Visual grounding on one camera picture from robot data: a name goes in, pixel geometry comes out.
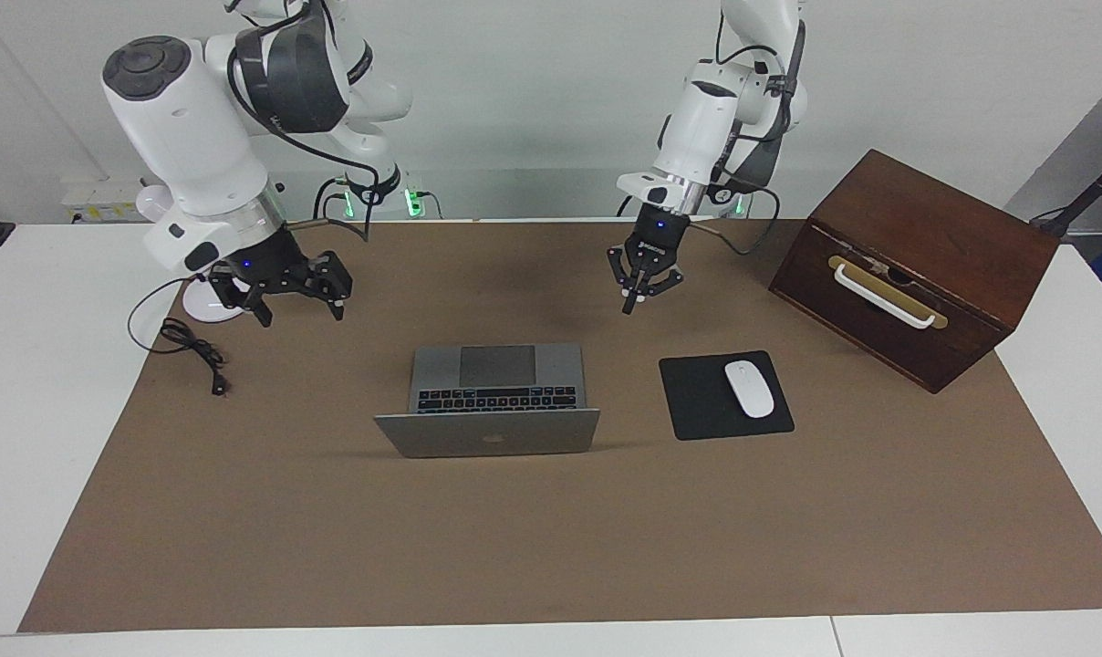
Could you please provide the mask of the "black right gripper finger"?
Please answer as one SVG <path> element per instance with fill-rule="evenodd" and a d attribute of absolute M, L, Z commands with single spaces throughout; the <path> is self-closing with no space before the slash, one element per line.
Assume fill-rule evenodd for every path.
<path fill-rule="evenodd" d="M 226 317 L 238 317 L 250 313 L 263 328 L 271 328 L 273 313 L 264 303 L 264 292 L 259 288 L 248 288 L 244 291 L 234 278 L 210 278 L 209 284 L 218 302 L 222 303 Z"/>
<path fill-rule="evenodd" d="M 352 274 L 335 251 L 309 259 L 307 297 L 325 302 L 335 320 L 344 317 L 344 303 L 352 297 Z"/>

